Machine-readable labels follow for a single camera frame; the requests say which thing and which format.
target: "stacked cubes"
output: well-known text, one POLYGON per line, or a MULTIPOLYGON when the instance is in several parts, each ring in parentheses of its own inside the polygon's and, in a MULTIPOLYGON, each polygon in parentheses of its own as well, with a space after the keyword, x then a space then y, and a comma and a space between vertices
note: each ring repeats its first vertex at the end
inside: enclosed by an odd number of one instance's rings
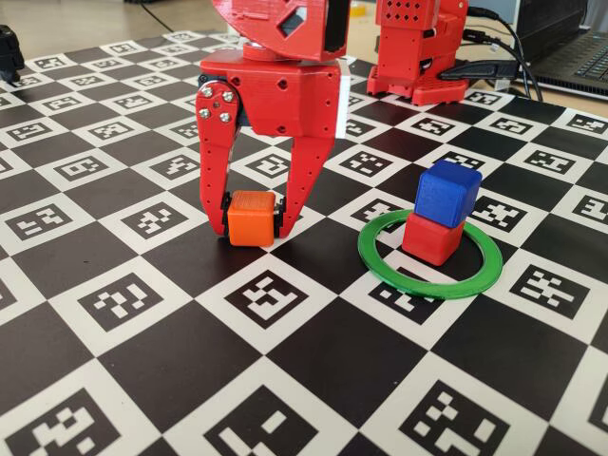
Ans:
POLYGON ((403 249, 435 266, 444 264, 460 245, 481 183, 479 171, 437 161, 420 177, 403 249))

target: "orange cube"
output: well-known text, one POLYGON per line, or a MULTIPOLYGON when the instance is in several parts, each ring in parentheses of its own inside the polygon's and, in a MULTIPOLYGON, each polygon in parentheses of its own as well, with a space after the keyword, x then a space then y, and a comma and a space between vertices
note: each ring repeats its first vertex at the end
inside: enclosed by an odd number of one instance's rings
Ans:
POLYGON ((228 208, 230 243, 243 247, 267 247, 275 242, 275 194, 234 193, 228 208))

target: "hole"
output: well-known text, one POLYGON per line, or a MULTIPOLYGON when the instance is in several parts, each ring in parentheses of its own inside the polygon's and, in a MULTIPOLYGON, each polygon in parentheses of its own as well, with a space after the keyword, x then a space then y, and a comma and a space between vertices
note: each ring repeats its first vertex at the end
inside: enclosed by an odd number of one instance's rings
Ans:
POLYGON ((306 7, 297 7, 287 18, 278 25, 278 29, 285 38, 294 33, 306 21, 306 7))

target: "blue cube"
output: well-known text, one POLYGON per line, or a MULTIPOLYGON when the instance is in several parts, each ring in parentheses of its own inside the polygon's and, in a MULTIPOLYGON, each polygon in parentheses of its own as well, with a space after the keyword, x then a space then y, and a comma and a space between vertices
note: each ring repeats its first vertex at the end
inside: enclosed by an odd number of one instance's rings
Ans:
POLYGON ((455 228, 473 212, 481 183, 479 171, 451 161, 437 161, 420 177, 414 212, 455 228))

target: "red robot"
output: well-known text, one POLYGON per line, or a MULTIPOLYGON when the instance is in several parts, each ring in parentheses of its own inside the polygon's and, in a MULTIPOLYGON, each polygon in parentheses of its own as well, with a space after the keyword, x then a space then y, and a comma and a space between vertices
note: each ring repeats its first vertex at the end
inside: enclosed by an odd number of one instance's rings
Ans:
POLYGON ((350 0, 213 0, 250 43, 201 63, 196 110, 200 199, 233 245, 264 246, 290 234, 336 137, 346 133, 350 0), (287 192, 226 192, 238 129, 293 137, 287 192))
POLYGON ((468 81, 442 81, 454 67, 463 38, 467 0, 379 0, 378 65, 371 69, 368 92, 390 92, 414 105, 457 102, 468 81))

